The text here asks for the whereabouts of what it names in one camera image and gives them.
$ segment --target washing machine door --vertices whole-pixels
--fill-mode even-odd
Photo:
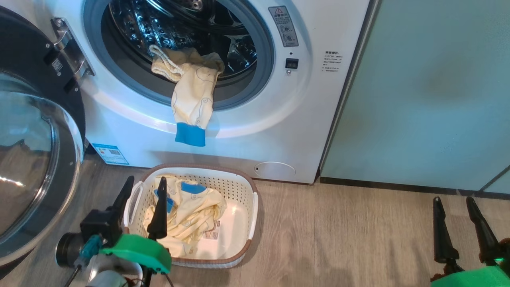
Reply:
[[[0,6],[0,278],[58,224],[83,160],[85,114],[66,55]]]

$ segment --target white washing machine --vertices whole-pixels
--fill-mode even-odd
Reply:
[[[56,74],[70,65],[75,75],[63,86],[71,101],[64,108],[77,111],[78,127],[86,127],[86,139],[106,163],[194,162],[302,183],[315,180],[368,3],[0,0],[51,42],[60,40],[30,65],[51,66]],[[151,43],[218,52],[226,63],[205,147],[174,141],[175,84],[150,72]],[[55,51],[69,64],[55,61]],[[73,92],[75,81],[80,90]]]

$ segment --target clothes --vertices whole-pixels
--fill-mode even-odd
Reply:
[[[214,228],[226,210],[225,198],[215,189],[206,188],[191,180],[181,180],[171,174],[162,174],[155,179],[159,186],[161,177],[166,178],[168,197],[173,207],[167,214],[167,236],[158,242],[168,248],[172,257],[185,257],[196,252],[196,245],[204,232]],[[155,206],[147,209],[143,227],[147,227],[154,216]]]
[[[217,53],[201,56],[195,48],[174,51],[151,45],[151,71],[177,83],[172,111],[177,123],[175,141],[203,147],[213,114],[213,90],[225,64]]]

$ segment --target laundry basket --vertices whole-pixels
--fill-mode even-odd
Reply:
[[[186,258],[172,258],[174,265],[195,268],[231,268],[239,264],[248,250],[255,225],[259,197],[253,180],[232,169],[204,165],[162,164],[149,170],[135,184],[124,211],[124,226],[130,234],[147,237],[143,228],[145,212],[155,205],[150,193],[157,189],[155,178],[173,174],[181,179],[194,180],[219,191],[226,199],[227,209],[213,231],[206,232],[198,242],[197,252]]]

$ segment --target metal hinge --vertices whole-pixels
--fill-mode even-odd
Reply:
[[[71,29],[67,25],[65,18],[55,17],[52,19],[52,26],[57,36],[57,41],[53,43],[56,50],[58,50],[71,66],[74,73],[74,79],[81,85],[85,75],[94,75],[85,55],[83,54],[80,46],[76,42]]]

